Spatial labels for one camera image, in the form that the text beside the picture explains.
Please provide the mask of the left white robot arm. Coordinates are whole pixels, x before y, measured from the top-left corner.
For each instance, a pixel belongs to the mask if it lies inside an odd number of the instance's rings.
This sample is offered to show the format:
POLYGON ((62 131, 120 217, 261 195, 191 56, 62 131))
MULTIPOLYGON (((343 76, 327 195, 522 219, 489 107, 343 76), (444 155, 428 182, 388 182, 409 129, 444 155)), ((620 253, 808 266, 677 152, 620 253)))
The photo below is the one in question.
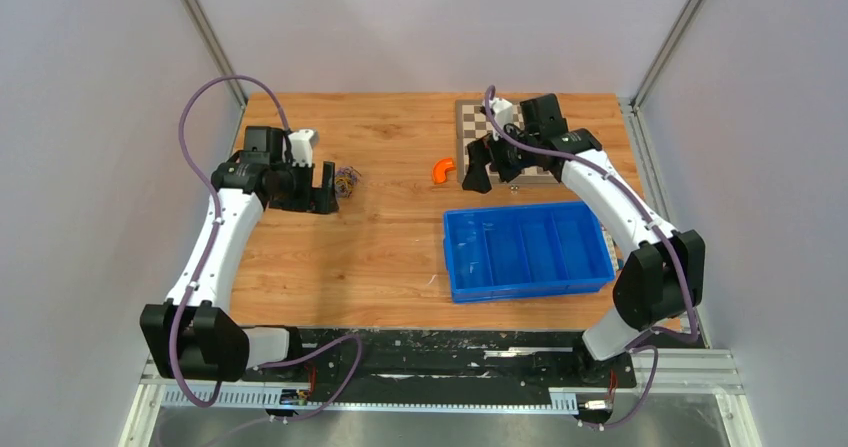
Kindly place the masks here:
POLYGON ((290 327, 242 327, 229 315, 247 242, 269 209, 311 214, 338 210, 335 165, 314 186, 314 129, 250 126, 242 149, 211 174, 212 192, 189 260, 164 302, 146 305, 140 327, 160 375, 232 382, 267 364, 282 381, 300 377, 306 355, 290 327))

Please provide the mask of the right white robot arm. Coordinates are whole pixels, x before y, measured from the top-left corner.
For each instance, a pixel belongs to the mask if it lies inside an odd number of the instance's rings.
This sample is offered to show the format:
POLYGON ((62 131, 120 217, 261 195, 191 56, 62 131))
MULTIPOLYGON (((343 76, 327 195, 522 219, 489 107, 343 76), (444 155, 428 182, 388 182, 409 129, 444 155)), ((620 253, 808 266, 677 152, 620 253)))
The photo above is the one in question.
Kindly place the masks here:
POLYGON ((609 374, 611 358, 663 331, 662 321, 681 314, 691 330, 675 337, 697 341, 695 308, 703 298, 706 255, 701 235, 681 231, 654 212, 618 173, 601 142, 586 129, 569 127, 555 95, 526 99, 518 107, 520 127, 510 123, 515 104, 498 96, 494 86, 486 89, 480 111, 489 127, 466 147, 463 189, 487 193, 492 173, 507 183, 540 167, 587 204, 626 257, 612 307, 583 332, 570 359, 575 378, 598 383, 609 374))

